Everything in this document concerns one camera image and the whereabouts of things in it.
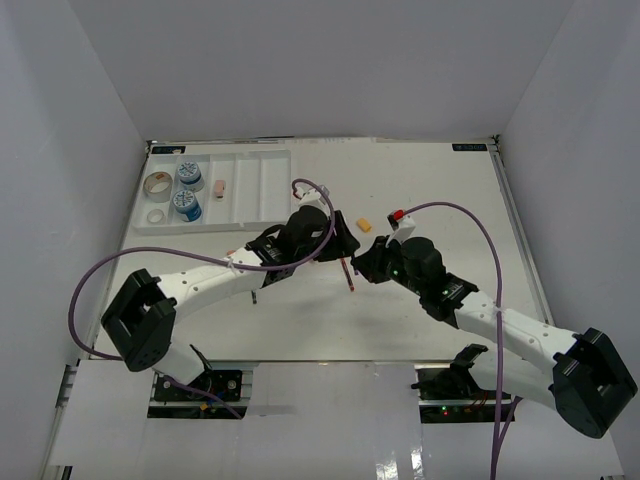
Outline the red gel pen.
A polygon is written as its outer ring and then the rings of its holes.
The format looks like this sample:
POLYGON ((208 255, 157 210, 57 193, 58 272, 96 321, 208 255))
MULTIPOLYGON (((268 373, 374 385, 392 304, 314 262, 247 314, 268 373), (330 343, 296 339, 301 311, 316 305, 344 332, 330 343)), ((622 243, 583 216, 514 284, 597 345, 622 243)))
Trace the red gel pen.
POLYGON ((351 276, 351 273, 349 271, 349 267, 347 265, 347 262, 346 262, 345 258, 341 258, 340 259, 340 264, 341 264, 341 267, 342 267, 342 270, 343 270, 343 273, 344 273, 344 276, 345 276, 349 291, 350 292, 354 292, 355 291, 355 285, 354 285, 354 282, 353 282, 353 279, 352 279, 352 276, 351 276))

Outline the blue slime jar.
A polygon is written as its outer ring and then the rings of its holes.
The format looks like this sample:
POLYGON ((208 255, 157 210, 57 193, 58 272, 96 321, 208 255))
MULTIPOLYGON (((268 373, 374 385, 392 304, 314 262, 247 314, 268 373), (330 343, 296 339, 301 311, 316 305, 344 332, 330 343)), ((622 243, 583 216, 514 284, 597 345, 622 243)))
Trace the blue slime jar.
POLYGON ((205 182, 197 162, 182 161, 177 166, 176 176, 181 187, 185 190, 198 192, 204 188, 205 182))
POLYGON ((202 215, 202 209, 195 193, 191 190, 179 190, 171 203, 179 218, 184 222, 194 222, 202 215))

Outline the small clear tape roll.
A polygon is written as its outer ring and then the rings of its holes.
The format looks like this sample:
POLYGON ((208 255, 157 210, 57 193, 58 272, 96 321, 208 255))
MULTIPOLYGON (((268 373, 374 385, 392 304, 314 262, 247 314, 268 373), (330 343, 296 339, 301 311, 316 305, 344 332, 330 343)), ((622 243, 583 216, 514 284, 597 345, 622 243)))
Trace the small clear tape roll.
POLYGON ((161 209, 153 209, 147 214, 146 220, 150 225, 162 225, 166 222, 166 214, 161 209))

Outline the large clear tape roll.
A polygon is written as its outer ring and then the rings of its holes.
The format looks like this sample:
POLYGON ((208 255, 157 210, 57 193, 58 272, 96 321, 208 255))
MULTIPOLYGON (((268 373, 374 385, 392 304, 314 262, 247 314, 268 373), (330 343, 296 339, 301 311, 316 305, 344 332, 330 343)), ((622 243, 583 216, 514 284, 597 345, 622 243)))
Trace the large clear tape roll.
POLYGON ((158 171, 148 175, 143 181, 143 192, 153 203, 165 203, 170 200, 173 178, 168 172, 158 171))

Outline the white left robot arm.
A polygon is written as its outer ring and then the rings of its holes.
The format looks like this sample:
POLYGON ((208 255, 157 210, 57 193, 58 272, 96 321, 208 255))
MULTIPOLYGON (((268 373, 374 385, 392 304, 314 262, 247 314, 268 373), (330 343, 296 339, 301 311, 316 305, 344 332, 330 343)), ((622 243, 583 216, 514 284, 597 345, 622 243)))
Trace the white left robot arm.
POLYGON ((211 387, 211 374, 193 346, 173 338, 175 324, 218 301, 285 280, 304 258, 330 262, 360 248, 341 211, 330 217, 302 206, 284 224, 266 229, 221 265, 152 276, 130 274, 101 318, 101 325, 129 371, 153 369, 176 380, 188 398, 199 399, 211 387))

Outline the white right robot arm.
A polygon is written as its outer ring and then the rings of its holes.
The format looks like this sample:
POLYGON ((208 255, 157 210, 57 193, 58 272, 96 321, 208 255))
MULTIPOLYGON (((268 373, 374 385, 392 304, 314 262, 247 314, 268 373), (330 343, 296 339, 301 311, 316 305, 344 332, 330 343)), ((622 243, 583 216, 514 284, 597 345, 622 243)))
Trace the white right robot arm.
POLYGON ((451 384, 463 398, 503 391, 545 405, 574 430, 600 439, 638 392, 604 332, 576 333, 500 309, 476 285, 447 271, 427 238, 381 236, 352 264, 372 284, 394 281, 416 294, 434 320, 495 344, 494 352, 475 344, 456 356, 451 384))

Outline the yellow cap near tape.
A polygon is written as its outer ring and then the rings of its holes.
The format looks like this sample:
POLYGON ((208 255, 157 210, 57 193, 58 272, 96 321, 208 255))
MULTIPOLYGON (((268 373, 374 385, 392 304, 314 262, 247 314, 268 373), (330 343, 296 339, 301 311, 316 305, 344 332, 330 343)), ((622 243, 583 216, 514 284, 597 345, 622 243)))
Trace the yellow cap near tape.
POLYGON ((372 225, 366 218, 359 218, 356 221, 356 225, 364 233, 369 233, 372 231, 372 225))

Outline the white compartment tray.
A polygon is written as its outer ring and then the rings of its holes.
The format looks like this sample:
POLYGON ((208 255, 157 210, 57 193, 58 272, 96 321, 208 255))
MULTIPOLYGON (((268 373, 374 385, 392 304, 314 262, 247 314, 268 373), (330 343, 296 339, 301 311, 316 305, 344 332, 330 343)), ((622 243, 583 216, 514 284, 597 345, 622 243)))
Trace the white compartment tray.
POLYGON ((295 161, 288 150, 217 151, 203 145, 154 145, 148 156, 135 203, 132 226, 141 235, 167 235, 192 232, 260 231, 285 222, 294 210, 291 182, 295 178, 295 161), (184 222, 171 203, 181 187, 176 169, 182 161, 200 166, 204 188, 194 192, 202 209, 201 217, 184 222), (173 178, 171 197, 165 203, 149 201, 143 192, 144 179, 153 172, 168 172, 173 178), (213 184, 226 181, 222 201, 213 198, 213 184), (166 214, 162 225, 150 225, 147 214, 161 209, 166 214))

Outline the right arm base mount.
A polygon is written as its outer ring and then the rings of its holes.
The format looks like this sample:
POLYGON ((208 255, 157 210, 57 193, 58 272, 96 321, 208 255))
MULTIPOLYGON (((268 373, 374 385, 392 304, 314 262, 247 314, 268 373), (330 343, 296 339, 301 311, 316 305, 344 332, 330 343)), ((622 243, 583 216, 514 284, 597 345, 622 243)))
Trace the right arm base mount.
POLYGON ((410 386, 419 398, 423 423, 490 422, 495 410, 496 393, 481 389, 470 370, 488 351, 471 344, 444 367, 416 369, 416 381, 410 386))

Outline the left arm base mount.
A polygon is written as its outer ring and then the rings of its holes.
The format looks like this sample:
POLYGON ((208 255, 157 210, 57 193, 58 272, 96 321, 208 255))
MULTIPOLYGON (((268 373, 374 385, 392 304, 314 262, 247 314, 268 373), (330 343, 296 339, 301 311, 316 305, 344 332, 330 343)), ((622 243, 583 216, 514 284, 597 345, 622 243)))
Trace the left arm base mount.
MULTIPOLYGON (((243 372, 241 370, 211 370, 205 371, 191 384, 189 388, 214 394, 225 402, 235 402, 241 399, 243 372)), ((209 400, 208 397, 174 386, 163 376, 157 376, 152 399, 157 402, 188 402, 209 400)))

